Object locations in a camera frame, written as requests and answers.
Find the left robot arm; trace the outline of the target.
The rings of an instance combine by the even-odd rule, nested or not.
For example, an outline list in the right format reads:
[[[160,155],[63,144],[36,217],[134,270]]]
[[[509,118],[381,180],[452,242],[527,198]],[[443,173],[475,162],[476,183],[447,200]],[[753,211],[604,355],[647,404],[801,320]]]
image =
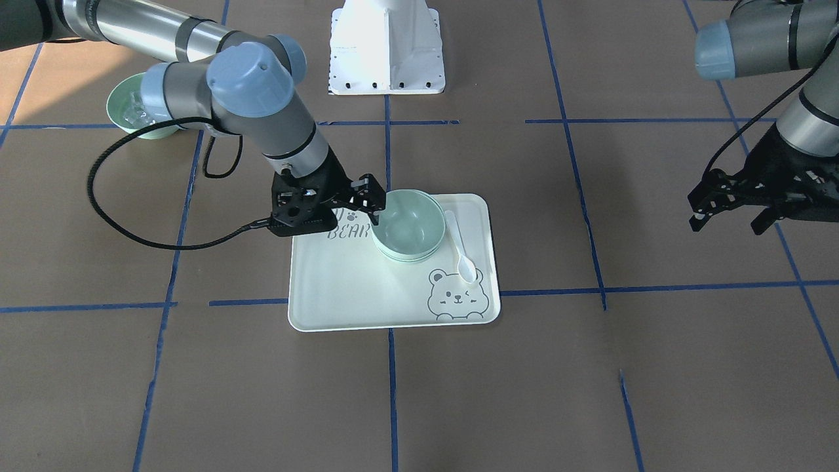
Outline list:
[[[788,107],[726,174],[709,161],[689,193],[690,227],[737,207],[761,207],[752,232],[776,221],[835,223],[838,212],[838,48],[836,1],[737,1],[730,15],[702,27],[695,68],[705,80],[804,71],[781,93]]]

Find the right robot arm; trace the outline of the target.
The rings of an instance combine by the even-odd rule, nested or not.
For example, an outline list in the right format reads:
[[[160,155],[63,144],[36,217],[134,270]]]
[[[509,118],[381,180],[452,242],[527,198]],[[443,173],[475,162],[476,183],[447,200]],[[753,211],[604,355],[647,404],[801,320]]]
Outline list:
[[[349,178],[319,131],[296,92],[307,63],[289,36],[257,37],[149,1],[2,2],[2,50],[71,38],[159,60],[144,72],[139,92],[152,125],[108,147],[88,174],[93,209],[118,232],[130,235],[94,194],[105,159],[152,130],[195,125],[252,140],[275,171],[269,217],[235,234],[257,228],[279,237],[330,232],[338,226],[338,207],[378,223],[386,193],[371,174]]]

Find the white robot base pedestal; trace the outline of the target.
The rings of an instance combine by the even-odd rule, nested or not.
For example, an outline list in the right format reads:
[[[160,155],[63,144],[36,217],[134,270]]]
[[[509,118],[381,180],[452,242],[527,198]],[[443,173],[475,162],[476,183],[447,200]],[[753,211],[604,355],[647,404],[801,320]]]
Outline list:
[[[336,96],[440,94],[440,15],[425,1],[345,1],[330,18],[328,90]]]

